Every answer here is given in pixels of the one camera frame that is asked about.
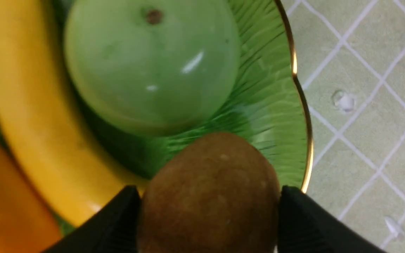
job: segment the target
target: fruit plate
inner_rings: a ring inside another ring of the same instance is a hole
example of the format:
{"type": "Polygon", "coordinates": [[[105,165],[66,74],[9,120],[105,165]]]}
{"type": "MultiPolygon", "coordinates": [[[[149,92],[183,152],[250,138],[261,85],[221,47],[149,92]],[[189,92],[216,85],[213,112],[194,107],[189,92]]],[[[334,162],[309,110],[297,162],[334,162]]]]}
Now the fruit plate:
{"type": "MultiPolygon", "coordinates": [[[[163,138],[125,134],[101,120],[76,93],[98,141],[126,168],[151,178],[198,137],[227,131],[260,150],[282,185],[307,190],[313,158],[310,116],[297,80],[291,30],[277,0],[227,0],[241,35],[241,61],[235,87],[222,108],[191,131],[163,138]]],[[[73,0],[54,0],[63,27],[73,0]]]]}

